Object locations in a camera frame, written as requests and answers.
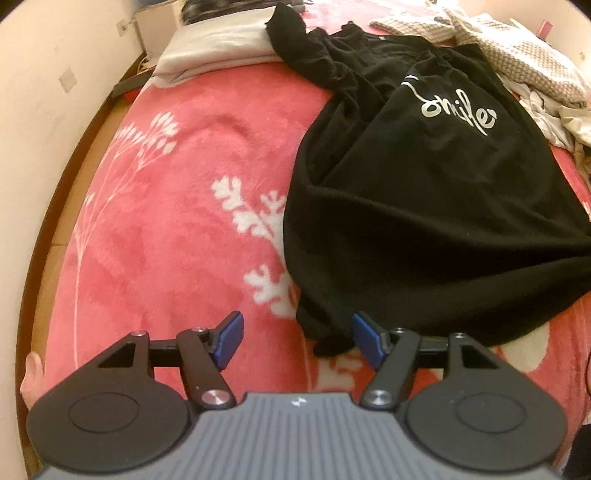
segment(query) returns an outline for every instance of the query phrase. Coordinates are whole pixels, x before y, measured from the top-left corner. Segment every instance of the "ribbed gray surface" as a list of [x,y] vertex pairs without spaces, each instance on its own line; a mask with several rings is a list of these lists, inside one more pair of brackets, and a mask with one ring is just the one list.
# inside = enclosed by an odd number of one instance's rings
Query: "ribbed gray surface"
[[[467,480],[478,476],[436,462],[406,438],[392,415],[363,410],[347,394],[249,394],[236,408],[202,415],[179,448],[144,468],[100,477],[50,468],[39,478]],[[556,479],[544,468],[501,477]]]

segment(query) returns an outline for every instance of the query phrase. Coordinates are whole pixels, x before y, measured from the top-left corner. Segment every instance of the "metal screw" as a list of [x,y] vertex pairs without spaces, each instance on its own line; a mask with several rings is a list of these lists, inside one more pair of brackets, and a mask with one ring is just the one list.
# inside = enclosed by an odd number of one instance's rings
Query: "metal screw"
[[365,394],[365,401],[374,407],[384,407],[392,403],[392,395],[385,390],[372,390]]
[[207,390],[201,395],[201,400],[211,406],[220,407],[230,402],[230,394],[225,390]]

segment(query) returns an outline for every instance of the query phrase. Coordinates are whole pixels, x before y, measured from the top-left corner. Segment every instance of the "pink blanket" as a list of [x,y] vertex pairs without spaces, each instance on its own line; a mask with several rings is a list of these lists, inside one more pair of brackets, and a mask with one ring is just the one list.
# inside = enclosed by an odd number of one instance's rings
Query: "pink blanket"
[[[366,27],[388,10],[317,0],[306,20]],[[364,389],[359,352],[311,354],[294,318],[298,289],[282,252],[294,157],[330,96],[283,64],[210,72],[135,102],[96,172],[61,271],[47,345],[55,385],[130,330],[173,338],[212,327],[231,310],[245,337],[224,377],[246,391]],[[554,150],[580,199],[591,198],[568,154]],[[495,349],[567,411],[565,449],[589,409],[585,362],[591,294],[527,337]],[[182,391],[178,373],[157,379]],[[421,371],[415,389],[435,381]]]

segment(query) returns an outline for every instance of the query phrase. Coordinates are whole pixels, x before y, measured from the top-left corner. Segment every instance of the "pile of clothes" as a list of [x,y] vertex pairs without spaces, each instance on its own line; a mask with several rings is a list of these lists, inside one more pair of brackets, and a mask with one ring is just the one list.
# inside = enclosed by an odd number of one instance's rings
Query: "pile of clothes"
[[590,87],[566,56],[525,28],[489,14],[468,17],[461,9],[440,8],[420,17],[400,10],[373,20],[371,26],[394,35],[420,35],[433,43],[478,44],[546,139],[573,154],[591,190],[591,108],[586,107]]

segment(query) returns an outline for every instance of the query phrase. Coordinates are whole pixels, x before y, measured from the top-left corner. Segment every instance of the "patterned cloth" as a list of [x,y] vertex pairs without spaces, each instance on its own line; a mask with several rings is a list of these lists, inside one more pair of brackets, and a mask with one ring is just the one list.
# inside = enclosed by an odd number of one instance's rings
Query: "patterned cloth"
[[373,20],[371,25],[389,33],[420,35],[431,42],[455,36],[459,45],[478,43],[495,70],[568,106],[581,106],[589,94],[583,75],[566,56],[533,33],[488,14],[469,18],[460,9],[443,8],[432,16],[396,14]]
[[[302,5],[303,0],[281,0],[288,5]],[[187,0],[181,10],[184,25],[190,25],[201,20],[220,17],[221,15],[243,12],[255,8],[274,7],[278,0]]]
[[431,43],[443,43],[456,35],[456,29],[445,14],[433,13],[425,17],[415,17],[401,11],[390,17],[378,18],[369,23],[395,35],[418,35]]

